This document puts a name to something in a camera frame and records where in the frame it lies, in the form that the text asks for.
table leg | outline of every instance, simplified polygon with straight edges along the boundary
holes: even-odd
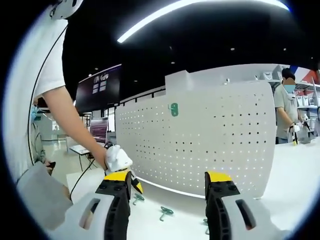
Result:
[[[81,163],[81,156],[79,155],[79,163],[80,163],[80,166],[81,166],[81,172],[83,172],[84,170],[82,169],[82,163]]]

screen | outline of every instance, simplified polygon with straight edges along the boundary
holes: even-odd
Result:
[[[120,70],[117,65],[79,82],[75,107],[79,113],[107,109],[109,104],[119,102]]]

gray shirt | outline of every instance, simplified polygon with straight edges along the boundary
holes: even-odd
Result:
[[[297,98],[289,97],[285,88],[279,85],[274,91],[274,106],[275,108],[283,108],[288,117],[295,123],[298,122],[298,102]],[[288,139],[288,127],[278,111],[276,117],[276,136],[281,139]]]

hand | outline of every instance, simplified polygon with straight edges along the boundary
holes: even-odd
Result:
[[[48,174],[51,176],[53,169],[51,167],[48,167],[50,165],[50,163],[51,163],[51,161],[45,160],[43,164],[46,166],[46,170],[47,170]]]
[[[103,170],[107,170],[107,166],[106,166],[106,158],[107,158],[107,150],[97,144],[96,148],[91,151],[91,154],[93,155],[94,159],[100,164],[100,166],[103,168]]]

ceiling light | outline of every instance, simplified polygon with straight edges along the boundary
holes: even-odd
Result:
[[[223,0],[223,2],[234,2],[235,0]],[[270,5],[274,5],[280,8],[283,8],[285,10],[289,11],[289,8],[283,4],[282,2],[278,0],[243,0],[244,2],[261,2],[266,3]],[[180,0],[177,2],[174,2],[168,6],[165,6],[158,11],[152,13],[151,15],[147,16],[146,18],[142,19],[140,22],[138,22],[136,25],[131,27],[127,32],[125,32],[119,39],[117,40],[119,43],[123,43],[125,40],[127,40],[131,35],[133,35],[135,32],[143,28],[145,25],[151,23],[152,21],[156,20],[157,18],[160,18],[163,15],[166,15],[174,10],[183,8],[185,6],[196,4],[196,3],[206,3],[206,2],[222,2],[222,0]]]

